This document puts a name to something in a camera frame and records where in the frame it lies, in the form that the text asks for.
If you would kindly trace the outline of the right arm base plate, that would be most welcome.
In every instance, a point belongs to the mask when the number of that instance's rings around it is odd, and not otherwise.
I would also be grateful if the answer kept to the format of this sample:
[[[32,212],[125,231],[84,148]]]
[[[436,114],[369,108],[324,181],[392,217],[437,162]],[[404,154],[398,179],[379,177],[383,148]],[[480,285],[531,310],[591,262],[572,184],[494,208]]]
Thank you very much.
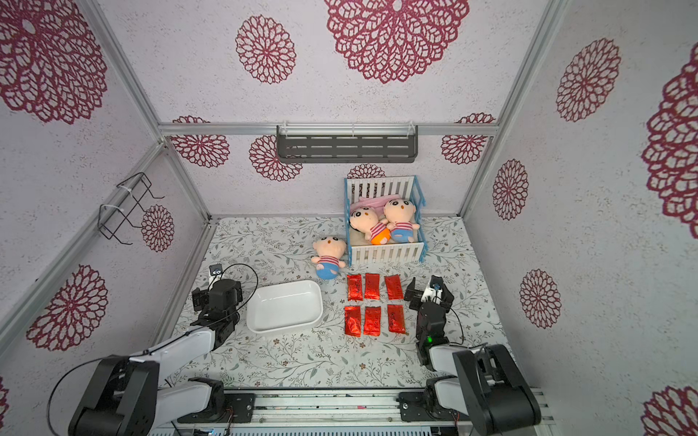
[[[400,392],[397,396],[400,419],[405,423],[418,421],[469,421],[465,413],[447,409],[439,405],[429,395],[420,392]]]

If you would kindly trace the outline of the white plastic storage box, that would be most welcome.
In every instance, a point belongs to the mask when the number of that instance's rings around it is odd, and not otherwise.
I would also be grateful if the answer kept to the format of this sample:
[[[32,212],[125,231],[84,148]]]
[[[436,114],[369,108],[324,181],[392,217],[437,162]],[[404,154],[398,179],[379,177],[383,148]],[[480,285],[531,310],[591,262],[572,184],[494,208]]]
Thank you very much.
[[[322,290],[312,280],[259,288],[246,307],[253,334],[288,334],[319,325],[324,317]]]

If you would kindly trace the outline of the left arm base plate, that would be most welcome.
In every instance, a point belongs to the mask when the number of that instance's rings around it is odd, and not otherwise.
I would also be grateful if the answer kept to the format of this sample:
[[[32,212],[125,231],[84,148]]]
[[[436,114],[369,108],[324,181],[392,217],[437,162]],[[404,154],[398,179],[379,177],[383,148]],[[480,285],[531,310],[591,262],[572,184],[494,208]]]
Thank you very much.
[[[177,420],[183,424],[251,423],[256,396],[253,393],[225,393],[214,399],[202,412],[187,414]]]

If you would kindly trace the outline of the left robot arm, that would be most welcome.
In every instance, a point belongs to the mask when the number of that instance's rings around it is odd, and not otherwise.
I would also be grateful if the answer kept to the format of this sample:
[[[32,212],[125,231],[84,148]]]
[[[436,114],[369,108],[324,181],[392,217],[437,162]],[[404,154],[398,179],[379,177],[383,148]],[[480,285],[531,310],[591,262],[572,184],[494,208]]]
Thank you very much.
[[[240,321],[242,285],[219,279],[194,289],[199,312],[192,329],[131,356],[102,359],[68,425],[70,435],[147,435],[152,428],[185,416],[206,420],[225,413],[223,383],[194,378],[165,388],[167,378],[194,359],[225,343]]]

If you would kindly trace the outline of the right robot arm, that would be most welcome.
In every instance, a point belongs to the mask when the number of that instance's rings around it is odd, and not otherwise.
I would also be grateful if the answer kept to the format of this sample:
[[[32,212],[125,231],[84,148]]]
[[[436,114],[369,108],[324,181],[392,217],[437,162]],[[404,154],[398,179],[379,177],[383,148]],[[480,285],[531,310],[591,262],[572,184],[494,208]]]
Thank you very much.
[[[541,423],[541,407],[509,350],[501,344],[466,346],[445,334],[454,295],[442,277],[425,290],[412,280],[404,300],[416,311],[416,350],[421,365],[441,375],[421,392],[401,392],[401,420],[458,421],[465,418],[480,435],[504,434]]]

